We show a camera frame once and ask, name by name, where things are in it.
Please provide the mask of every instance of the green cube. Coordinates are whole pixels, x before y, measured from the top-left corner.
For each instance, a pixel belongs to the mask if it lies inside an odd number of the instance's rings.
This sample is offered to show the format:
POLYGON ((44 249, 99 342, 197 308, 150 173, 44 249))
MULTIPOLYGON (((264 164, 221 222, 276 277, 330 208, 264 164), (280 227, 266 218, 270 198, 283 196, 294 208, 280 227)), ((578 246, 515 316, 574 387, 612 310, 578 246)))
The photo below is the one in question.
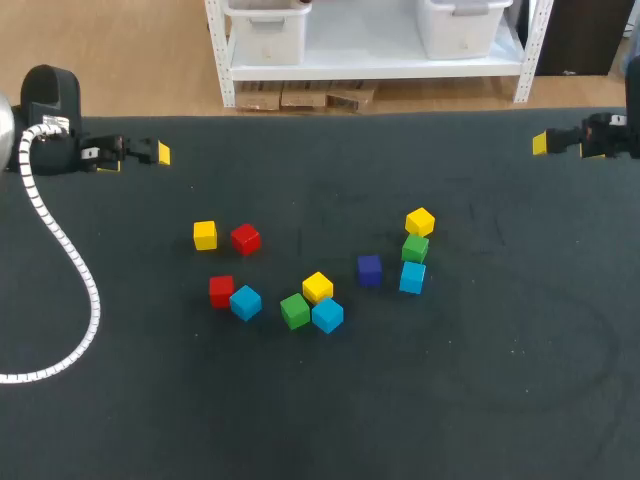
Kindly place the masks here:
POLYGON ((311 321, 311 311, 304 297, 299 293, 280 302, 282 317, 291 330, 295 330, 311 321))
POLYGON ((422 238, 418 235, 409 235, 407 241, 404 242, 402 247, 402 261, 412 263, 424 262, 424 257, 427 256, 427 250, 429 250, 429 239, 422 238))

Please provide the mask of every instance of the yellow cube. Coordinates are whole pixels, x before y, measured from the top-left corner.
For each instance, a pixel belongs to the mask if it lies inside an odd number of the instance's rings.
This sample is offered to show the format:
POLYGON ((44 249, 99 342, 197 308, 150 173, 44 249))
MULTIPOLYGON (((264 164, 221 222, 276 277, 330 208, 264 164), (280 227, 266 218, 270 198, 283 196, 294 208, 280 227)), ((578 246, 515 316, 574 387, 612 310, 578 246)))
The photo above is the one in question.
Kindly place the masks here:
POLYGON ((407 215, 407 221, 404 224, 404 228, 412 235, 418 235, 420 237, 426 237, 436 226, 436 219, 433 215, 427 212, 424 208, 411 212, 407 215))
POLYGON ((316 272, 302 282, 302 294, 311 303, 320 303, 325 298, 333 297, 333 283, 320 272, 316 272))
POLYGON ((218 248, 216 223, 213 221, 194 223, 193 241, 196 244, 196 250, 215 250, 218 248))

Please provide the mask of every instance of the red cube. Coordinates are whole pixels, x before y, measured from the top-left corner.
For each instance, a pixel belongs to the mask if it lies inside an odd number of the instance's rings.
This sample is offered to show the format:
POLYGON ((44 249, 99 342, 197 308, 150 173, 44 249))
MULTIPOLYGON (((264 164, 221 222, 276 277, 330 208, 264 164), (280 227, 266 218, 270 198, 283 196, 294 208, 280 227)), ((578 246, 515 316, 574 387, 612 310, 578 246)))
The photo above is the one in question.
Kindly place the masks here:
POLYGON ((233 295, 233 277, 211 277, 209 280, 209 298, 214 308, 229 308, 229 298, 233 295))
POLYGON ((245 223, 231 232, 231 243, 233 248, 242 255, 250 255, 260 249, 262 240, 260 240, 258 231, 248 223, 245 223))

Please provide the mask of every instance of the cardboard box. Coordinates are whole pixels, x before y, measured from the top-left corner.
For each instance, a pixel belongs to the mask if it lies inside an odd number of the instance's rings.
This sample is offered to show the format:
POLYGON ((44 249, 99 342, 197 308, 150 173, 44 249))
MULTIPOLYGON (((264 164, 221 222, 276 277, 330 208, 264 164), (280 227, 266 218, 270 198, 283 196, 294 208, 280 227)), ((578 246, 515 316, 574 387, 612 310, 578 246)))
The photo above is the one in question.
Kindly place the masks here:
POLYGON ((375 80, 336 80, 327 93, 330 107, 363 112, 371 107, 378 82, 375 80))
POLYGON ((242 82, 236 89, 236 108, 280 110, 282 82, 242 82))
POLYGON ((287 81, 282 88, 280 105, 283 107, 324 108, 330 82, 287 81))

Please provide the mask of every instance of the blue cube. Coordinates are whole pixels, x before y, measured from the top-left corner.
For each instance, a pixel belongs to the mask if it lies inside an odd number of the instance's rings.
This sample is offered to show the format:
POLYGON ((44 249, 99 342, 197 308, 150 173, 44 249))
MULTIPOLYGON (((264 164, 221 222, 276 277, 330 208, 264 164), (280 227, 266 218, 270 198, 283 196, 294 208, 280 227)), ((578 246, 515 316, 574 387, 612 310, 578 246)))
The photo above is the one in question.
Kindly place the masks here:
POLYGON ((379 287, 382 284, 380 255, 358 257, 358 279, 363 287, 379 287))
POLYGON ((400 276, 400 291, 419 295, 427 267, 420 263, 404 262, 400 276))
POLYGON ((333 298, 326 298, 311 310, 311 321, 324 333, 333 332, 344 320, 344 310, 333 298))
POLYGON ((249 285, 245 285, 229 298, 231 311, 248 322, 262 310, 262 298, 249 285))

